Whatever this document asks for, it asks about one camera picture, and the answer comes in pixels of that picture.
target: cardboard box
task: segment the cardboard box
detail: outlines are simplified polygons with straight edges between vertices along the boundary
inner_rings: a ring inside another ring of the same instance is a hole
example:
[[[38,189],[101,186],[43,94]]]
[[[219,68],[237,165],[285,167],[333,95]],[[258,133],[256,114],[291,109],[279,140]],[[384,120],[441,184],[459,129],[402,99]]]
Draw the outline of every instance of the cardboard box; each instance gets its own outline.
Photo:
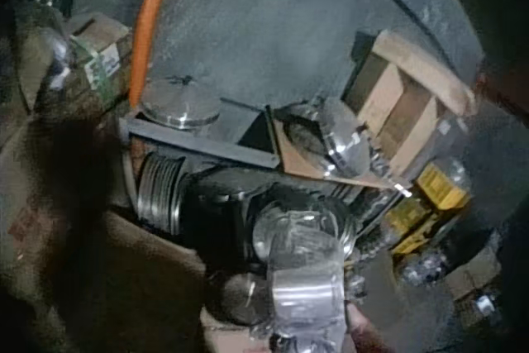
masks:
[[[128,91],[131,31],[98,12],[72,17],[65,30],[74,49],[75,66],[62,89],[48,89],[36,97],[35,108],[57,120],[100,117]]]
[[[377,136],[403,95],[398,68],[377,55],[369,55],[344,102]]]
[[[404,93],[379,133],[379,143],[390,159],[391,170],[400,175],[412,163],[436,129],[439,112],[430,92],[402,75]]]
[[[449,109],[475,111],[470,89],[420,47],[382,31],[344,101],[365,122],[394,174],[412,164]]]

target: engine part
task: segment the engine part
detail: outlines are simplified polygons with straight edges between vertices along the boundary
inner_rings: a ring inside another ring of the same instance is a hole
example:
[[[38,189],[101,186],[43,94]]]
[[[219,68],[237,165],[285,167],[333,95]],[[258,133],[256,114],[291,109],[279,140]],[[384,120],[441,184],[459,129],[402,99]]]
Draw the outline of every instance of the engine part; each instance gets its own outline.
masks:
[[[347,178],[369,170],[369,142],[355,114],[339,99],[326,98],[318,120],[327,154]]]
[[[274,332],[324,341],[340,351],[346,319],[343,254],[336,238],[287,225],[273,240],[267,279]]]
[[[288,224],[313,227],[339,238],[336,217],[308,193],[277,185],[269,191],[265,202],[256,212],[251,234],[255,254],[263,263],[268,261],[276,232]]]
[[[272,183],[273,175],[255,169],[226,167],[208,170],[198,177],[195,190],[214,203],[242,201],[264,192]]]
[[[141,109],[154,122],[196,131],[218,119],[221,99],[192,80],[157,79],[145,86]]]
[[[151,153],[145,159],[138,194],[138,217],[172,235],[179,234],[183,192],[188,184],[189,166],[178,160]]]
[[[326,155],[318,132],[311,130],[303,124],[288,122],[284,124],[287,138],[296,148],[296,151],[313,167],[322,170],[325,176],[340,177],[341,174],[332,160]]]
[[[229,278],[221,292],[223,312],[235,324],[254,326],[269,318],[269,290],[266,280],[252,274]]]

